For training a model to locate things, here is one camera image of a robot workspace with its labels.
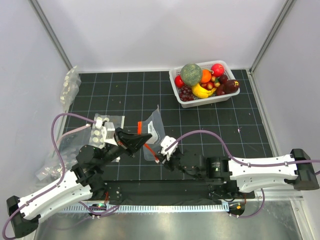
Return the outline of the clear zip bag red zipper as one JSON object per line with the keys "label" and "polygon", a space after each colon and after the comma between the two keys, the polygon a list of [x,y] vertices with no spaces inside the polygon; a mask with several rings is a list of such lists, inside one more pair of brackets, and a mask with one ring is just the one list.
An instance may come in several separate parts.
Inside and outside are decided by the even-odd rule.
{"label": "clear zip bag red zipper", "polygon": [[165,129],[162,121],[159,106],[145,121],[137,123],[138,134],[151,134],[151,138],[143,146],[143,157],[146,161],[159,163],[157,156],[161,151],[161,142],[165,137]]}

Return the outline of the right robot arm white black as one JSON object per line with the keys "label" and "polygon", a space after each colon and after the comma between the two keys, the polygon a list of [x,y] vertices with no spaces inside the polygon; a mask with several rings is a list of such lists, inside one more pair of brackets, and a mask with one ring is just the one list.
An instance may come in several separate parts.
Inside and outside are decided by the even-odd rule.
{"label": "right robot arm white black", "polygon": [[194,154],[184,162],[179,148],[162,149],[157,158],[170,170],[178,170],[208,184],[217,199],[235,199],[258,189],[291,185],[298,191],[318,190],[320,185],[310,157],[300,148],[290,154],[267,158],[205,157]]}

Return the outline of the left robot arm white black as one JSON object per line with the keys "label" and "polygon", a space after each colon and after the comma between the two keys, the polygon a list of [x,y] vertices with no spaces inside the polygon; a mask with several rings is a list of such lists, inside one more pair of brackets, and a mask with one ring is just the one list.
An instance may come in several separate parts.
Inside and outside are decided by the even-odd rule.
{"label": "left robot arm white black", "polygon": [[152,137],[150,133],[133,134],[118,127],[111,143],[84,145],[76,156],[76,164],[63,170],[60,178],[25,197],[7,199],[7,210],[14,236],[23,238],[35,231],[40,222],[77,202],[101,200],[106,195],[103,168],[123,154],[133,156]]}

